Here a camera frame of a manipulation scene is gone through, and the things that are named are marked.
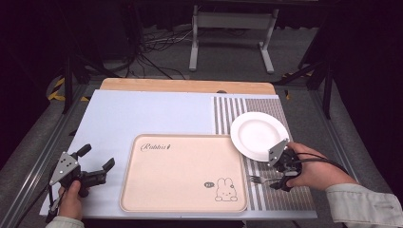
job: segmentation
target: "white sleeve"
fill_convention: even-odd
[[[46,228],[84,228],[84,224],[80,220],[58,216]]]
[[[326,194],[334,222],[345,222],[349,228],[403,226],[402,207],[395,195],[353,183],[330,186]]]

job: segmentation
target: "rabbit illustration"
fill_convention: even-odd
[[[216,201],[237,201],[237,191],[234,188],[232,180],[219,179],[217,181],[217,196]]]

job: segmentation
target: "gray and white stripes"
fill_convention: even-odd
[[[214,106],[214,133],[218,135],[230,134],[231,123],[241,114],[257,111],[269,114],[278,119],[287,129],[290,138],[290,130],[282,111],[278,98],[274,99],[245,99],[213,97]],[[243,157],[246,175],[257,175],[266,178],[281,177],[276,170],[270,169],[265,162],[253,161]],[[293,188],[290,193],[274,190],[269,184],[254,184],[246,182],[248,192],[248,207],[251,211],[282,211],[282,210],[315,210],[309,188]]]

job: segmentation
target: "white plate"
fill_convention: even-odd
[[[269,149],[289,139],[287,129],[276,118],[262,112],[246,112],[231,124],[231,140],[244,156],[269,161]]]

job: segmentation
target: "sleeve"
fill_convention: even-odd
[[[84,228],[84,224],[80,220],[58,216],[46,228]]]
[[[353,183],[330,186],[326,194],[334,222],[345,222],[349,228],[403,226],[402,207],[395,195]]]

